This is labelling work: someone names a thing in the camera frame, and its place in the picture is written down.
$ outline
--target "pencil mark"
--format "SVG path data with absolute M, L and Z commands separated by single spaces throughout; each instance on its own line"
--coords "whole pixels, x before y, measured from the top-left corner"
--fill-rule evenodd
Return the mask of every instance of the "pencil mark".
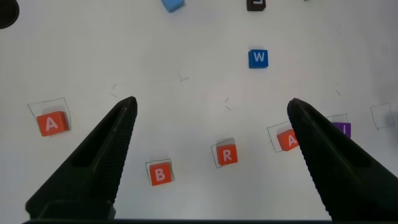
M 375 107 L 377 107 L 377 106 L 384 106 L 384 105 L 388 105 L 388 107 L 389 107 L 389 114 L 388 114 L 388 117 L 391 119 L 391 124 L 386 124 L 386 126 L 381 126 L 381 127 L 379 127 L 379 126 L 377 125 L 377 123 L 376 123 L 376 120 L 374 119 L 374 113 L 373 113 L 372 108 L 375 108 Z M 371 113 L 372 113 L 373 123 L 374 123 L 374 125 L 375 125 L 375 127 L 376 127 L 377 130 L 382 129 L 382 128 L 390 128 L 390 127 L 393 127 L 393 126 L 396 124 L 396 122 L 395 122 L 394 119 L 392 118 L 392 115 L 391 115 L 391 114 L 392 114 L 392 113 L 391 113 L 391 104 L 389 104 L 389 103 L 383 103 L 383 104 L 380 104 L 380 105 L 371 106 Z
M 348 122 L 348 113 L 345 113 L 345 114 L 338 114 L 338 115 L 333 115 L 333 116 L 327 116 L 326 118 L 333 118 L 333 117 L 337 117 L 337 116 L 343 116 L 343 115 L 345 115 L 346 116 L 346 122 Z
M 189 79 L 189 77 L 187 77 L 187 78 L 184 78 L 184 79 L 183 79 L 183 78 L 181 78 L 181 75 L 180 75 L 180 74 L 178 75 L 178 77 L 180 77 L 180 82 L 182 82 L 182 81 L 184 81 L 184 80 L 187 80 L 187 79 Z
M 70 110 L 69 110 L 69 106 L 67 104 L 67 100 L 65 99 L 65 97 L 63 97 L 63 100 L 65 102 L 65 105 L 67 106 L 68 109 L 68 114 L 69 114 L 69 130 L 72 130 L 72 117 L 70 116 Z
M 268 135 L 269 135 L 269 140 L 271 140 L 272 147 L 274 148 L 274 151 L 277 152 L 277 151 L 275 150 L 274 143 L 272 142 L 271 134 L 269 134 L 269 128 L 267 128 L 267 131 L 268 131 Z
M 65 99 L 65 97 L 60 97 L 60 98 L 57 98 L 57 99 L 54 99 L 54 100 L 61 100 L 61 99 Z M 45 101 L 40 101 L 40 102 L 37 102 L 37 103 L 46 103 L 46 102 L 50 102 L 50 101 L 54 101 L 54 100 L 45 100 Z
M 230 141 L 230 140 L 233 140 L 233 141 L 234 141 L 234 144 L 235 144 L 235 139 L 227 139 L 227 140 L 224 140 L 224 141 L 221 141 L 221 142 L 219 142 L 219 143 L 217 143 L 217 144 L 212 145 L 212 147 L 213 147 L 213 146 L 217 146 L 218 144 L 222 144 L 222 143 L 224 143 L 224 142 L 226 142 L 226 141 Z
M 30 106 L 27 105 L 27 107 L 29 108 L 29 110 L 30 110 L 30 112 L 32 113 L 33 117 L 35 118 L 36 122 L 39 123 L 39 122 L 37 121 L 37 118 L 36 118 L 36 116 L 35 116 L 35 113 L 33 113 L 33 111 L 32 111 L 32 109 L 30 108 Z
M 213 155 L 214 164 L 216 165 L 216 168 L 218 169 L 218 168 L 222 167 L 222 166 L 218 166 L 218 165 L 217 165 L 216 157 L 214 156 L 214 153 L 213 153 L 213 146 L 211 146 L 211 154 Z
M 282 123 L 280 123 L 280 124 L 275 124 L 275 125 L 273 125 L 273 126 L 271 126 L 271 127 L 267 127 L 267 129 L 268 129 L 268 128 L 273 128 L 273 127 L 278 126 L 278 125 L 281 125 L 281 124 L 284 124 L 284 123 L 286 123 L 286 122 L 289 122 L 289 121 L 285 121 L 285 122 L 282 122 Z

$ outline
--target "blue block with letter w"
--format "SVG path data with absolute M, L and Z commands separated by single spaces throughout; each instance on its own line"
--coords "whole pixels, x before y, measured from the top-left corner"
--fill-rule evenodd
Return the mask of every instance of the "blue block with letter w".
M 267 50 L 249 51 L 249 68 L 266 68 L 266 67 L 268 67 Z

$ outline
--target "light blue block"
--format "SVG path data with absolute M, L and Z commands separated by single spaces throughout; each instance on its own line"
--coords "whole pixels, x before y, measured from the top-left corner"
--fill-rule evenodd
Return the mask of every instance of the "light blue block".
M 268 67 L 267 50 L 249 51 L 249 68 L 266 68 L 266 67 Z
M 162 2 L 168 12 L 174 12 L 184 5 L 184 0 L 162 0 Z

